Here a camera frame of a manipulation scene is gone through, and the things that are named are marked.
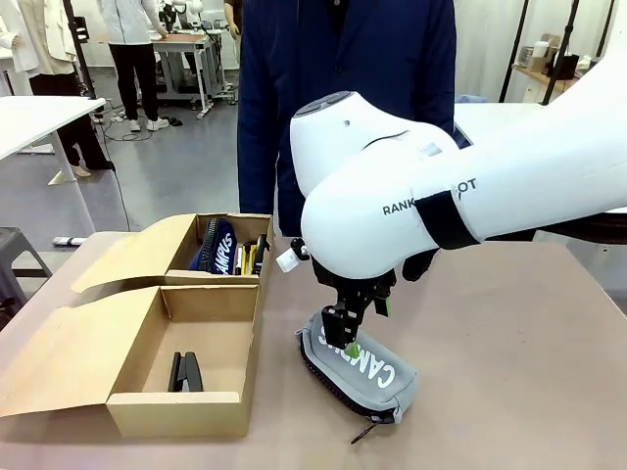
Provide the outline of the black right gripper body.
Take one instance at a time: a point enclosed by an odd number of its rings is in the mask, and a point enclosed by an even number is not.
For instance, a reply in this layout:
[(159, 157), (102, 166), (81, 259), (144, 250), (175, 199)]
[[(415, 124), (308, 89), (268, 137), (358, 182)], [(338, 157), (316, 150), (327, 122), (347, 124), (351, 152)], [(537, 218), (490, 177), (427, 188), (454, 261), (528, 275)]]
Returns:
[(348, 279), (332, 273), (313, 259), (313, 272), (317, 281), (337, 291), (339, 302), (344, 302), (346, 309), (363, 313), (373, 303), (373, 297), (377, 288), (392, 288), (396, 285), (395, 270), (389, 270), (385, 274), (370, 279)]

